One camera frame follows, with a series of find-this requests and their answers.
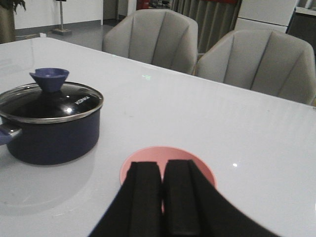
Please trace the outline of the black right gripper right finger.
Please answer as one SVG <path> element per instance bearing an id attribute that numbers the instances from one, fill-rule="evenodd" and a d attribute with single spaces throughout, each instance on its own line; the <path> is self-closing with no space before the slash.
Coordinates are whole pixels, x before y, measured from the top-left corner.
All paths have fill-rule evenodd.
<path id="1" fill-rule="evenodd" d="M 168 237 L 274 237 L 227 201 L 192 160 L 169 160 L 164 171 Z"/>

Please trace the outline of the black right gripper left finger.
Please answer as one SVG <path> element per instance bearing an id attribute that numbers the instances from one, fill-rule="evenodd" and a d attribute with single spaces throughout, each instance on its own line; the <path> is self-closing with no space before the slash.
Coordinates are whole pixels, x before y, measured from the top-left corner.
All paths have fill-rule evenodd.
<path id="1" fill-rule="evenodd" d="M 157 163 L 132 162 L 119 192 L 90 236 L 159 237 L 161 216 Z"/>

